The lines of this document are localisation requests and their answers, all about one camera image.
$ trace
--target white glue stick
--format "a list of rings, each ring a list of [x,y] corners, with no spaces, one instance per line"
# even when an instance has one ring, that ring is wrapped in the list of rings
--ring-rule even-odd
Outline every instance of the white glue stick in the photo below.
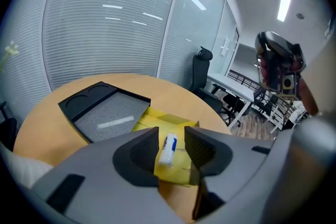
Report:
[[[174,152],[177,143],[176,134],[169,133],[164,140],[163,148],[159,158],[159,164],[169,165],[173,164]]]

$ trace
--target table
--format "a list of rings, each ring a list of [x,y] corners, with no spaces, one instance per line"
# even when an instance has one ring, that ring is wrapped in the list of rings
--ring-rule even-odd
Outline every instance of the table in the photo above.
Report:
[[[154,77],[100,74],[72,81],[46,96],[25,118],[14,153],[57,165],[87,145],[63,115],[58,103],[99,81],[151,98],[151,106],[182,118],[199,121],[200,127],[231,134],[221,117],[203,100],[182,87]],[[160,182],[160,193],[185,221],[191,220],[197,187]]]
[[[247,88],[244,85],[241,85],[237,81],[234,81],[231,78],[225,77],[222,74],[218,73],[208,73],[208,78],[212,81],[214,81],[216,84],[219,84],[223,88],[229,90],[236,96],[242,98],[246,101],[243,109],[238,113],[238,115],[234,118],[234,120],[231,122],[231,124],[228,126],[229,129],[235,125],[235,123],[239,120],[241,115],[245,112],[245,110],[248,108],[248,106],[254,102],[254,93],[251,89]]]

